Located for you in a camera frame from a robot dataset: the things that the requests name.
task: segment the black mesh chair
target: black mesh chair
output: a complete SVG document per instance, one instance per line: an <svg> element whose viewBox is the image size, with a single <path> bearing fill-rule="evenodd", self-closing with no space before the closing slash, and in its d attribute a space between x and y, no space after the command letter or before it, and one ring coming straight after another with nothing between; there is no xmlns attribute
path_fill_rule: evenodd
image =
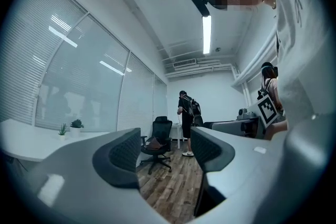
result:
<svg viewBox="0 0 336 224"><path fill-rule="evenodd" d="M146 159L144 161L140 162L140 165L142 165L143 163L148 163L148 162L153 162L151 167L149 168L148 174L150 175L152 173L152 170L155 166L155 164L160 163L166 167L169 168L169 172L172 171L171 166L169 166L168 164L164 163L163 161L165 160L169 160L170 161L170 157L166 157L164 156L164 154L168 151L171 150L171 138L169 137L170 134L170 130L172 128L172 121L169 121L167 119L167 117L165 116L161 116L161 117L157 117L155 119L155 121L153 122L153 132L152 132L152 136L151 137L156 137L158 138L159 142L163 145L162 148L160 148L157 151L154 150L148 150L145 148L145 138L147 136L142 136L142 146L141 146L141 152L148 154L148 155L152 155L152 158Z"/></svg>

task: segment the chair headrest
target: chair headrest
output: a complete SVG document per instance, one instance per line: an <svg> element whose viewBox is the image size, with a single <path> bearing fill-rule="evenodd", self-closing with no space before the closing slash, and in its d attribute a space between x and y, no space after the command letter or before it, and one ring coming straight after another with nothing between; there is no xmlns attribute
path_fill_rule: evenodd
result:
<svg viewBox="0 0 336 224"><path fill-rule="evenodd" d="M166 116L159 116L159 117L156 117L155 121L156 122L160 122L160 121L167 121L168 118Z"/></svg>

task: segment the brown bag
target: brown bag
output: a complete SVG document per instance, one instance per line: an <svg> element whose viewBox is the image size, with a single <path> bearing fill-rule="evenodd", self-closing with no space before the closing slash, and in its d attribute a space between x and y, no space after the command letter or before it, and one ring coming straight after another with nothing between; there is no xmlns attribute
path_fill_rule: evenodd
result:
<svg viewBox="0 0 336 224"><path fill-rule="evenodd" d="M151 150L151 151L157 151L159 150L160 148L162 148L162 145L160 144L160 142L156 139L156 137L153 137L151 139L151 141L149 142L149 144L146 146L146 148L148 150Z"/></svg>

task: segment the potted plant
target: potted plant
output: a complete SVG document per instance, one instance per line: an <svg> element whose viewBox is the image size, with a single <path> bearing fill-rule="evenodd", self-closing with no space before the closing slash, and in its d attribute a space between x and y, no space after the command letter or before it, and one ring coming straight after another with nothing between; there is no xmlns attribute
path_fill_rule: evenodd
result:
<svg viewBox="0 0 336 224"><path fill-rule="evenodd" d="M73 137L79 137L80 129L84 128L81 120L75 120L70 125L70 133Z"/></svg>
<svg viewBox="0 0 336 224"><path fill-rule="evenodd" d="M67 128L67 125L64 123L61 125L61 129L59 129L59 138L61 139L61 141L65 140L65 133L67 132L65 129Z"/></svg>

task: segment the white shoes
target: white shoes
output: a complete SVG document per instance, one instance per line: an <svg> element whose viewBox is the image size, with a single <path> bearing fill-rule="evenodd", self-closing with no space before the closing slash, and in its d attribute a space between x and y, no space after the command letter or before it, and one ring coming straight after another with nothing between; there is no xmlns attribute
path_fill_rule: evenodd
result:
<svg viewBox="0 0 336 224"><path fill-rule="evenodd" d="M182 153L183 156L189 156L189 157L193 157L194 153L192 151L187 151L187 152L183 152Z"/></svg>

